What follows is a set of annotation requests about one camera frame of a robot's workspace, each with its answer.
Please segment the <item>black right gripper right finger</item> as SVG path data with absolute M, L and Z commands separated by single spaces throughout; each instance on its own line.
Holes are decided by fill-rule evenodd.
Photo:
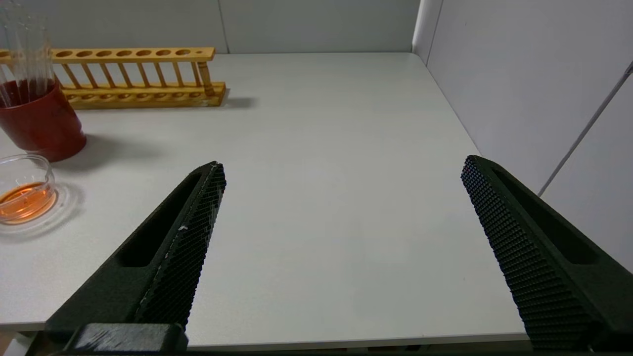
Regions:
M 630 353 L 631 272 L 497 163 L 470 155 L 461 181 L 532 349 Z

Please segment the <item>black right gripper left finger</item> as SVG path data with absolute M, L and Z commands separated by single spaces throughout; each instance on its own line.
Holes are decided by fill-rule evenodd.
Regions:
M 226 189 L 224 167 L 190 172 L 46 321 L 65 353 L 183 353 Z

